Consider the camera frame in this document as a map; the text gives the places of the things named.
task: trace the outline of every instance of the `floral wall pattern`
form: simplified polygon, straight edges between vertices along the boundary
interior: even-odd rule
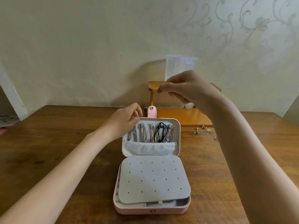
[[[0,57],[28,112],[149,104],[166,54],[240,110],[283,116],[299,94],[299,0],[0,0]],[[157,106],[179,106],[166,95]]]

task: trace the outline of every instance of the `white felt pad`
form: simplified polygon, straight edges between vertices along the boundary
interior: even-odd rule
[[[122,203],[178,200],[191,188],[177,156],[135,156],[122,161],[118,196]]]

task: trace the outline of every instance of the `jewelry box lid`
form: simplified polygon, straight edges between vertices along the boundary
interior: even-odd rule
[[[138,142],[140,138],[140,125],[156,127],[158,124],[163,123],[166,126],[173,126],[172,132],[170,132],[171,142],[164,143],[148,143]],[[146,127],[146,134],[150,135],[150,127]],[[128,137],[128,134],[133,134],[133,140]],[[130,156],[165,156],[175,155],[180,153],[180,141],[181,141],[181,125],[176,119],[169,118],[157,118],[157,110],[155,106],[148,108],[148,117],[142,117],[136,124],[135,132],[128,132],[122,137],[122,153],[125,157]]]

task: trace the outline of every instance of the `hand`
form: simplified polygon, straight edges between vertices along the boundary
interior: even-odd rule
[[[108,143],[128,133],[142,117],[142,110],[137,103],[129,107],[118,109],[99,129],[94,133],[101,132]]]
[[[207,106],[211,97],[220,96],[221,93],[196,74],[195,71],[185,71],[167,79],[158,89],[158,93],[168,92],[170,96],[177,97],[183,104],[194,103],[197,108],[208,115]]]

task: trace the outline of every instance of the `wooden table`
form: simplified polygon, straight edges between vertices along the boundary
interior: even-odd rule
[[[65,158],[116,108],[45,106],[0,136],[0,215]],[[299,128],[274,113],[243,115],[287,175],[299,186]],[[182,127],[181,158],[191,185],[182,215],[119,215],[112,202],[121,139],[88,168],[57,223],[248,223],[215,132]]]

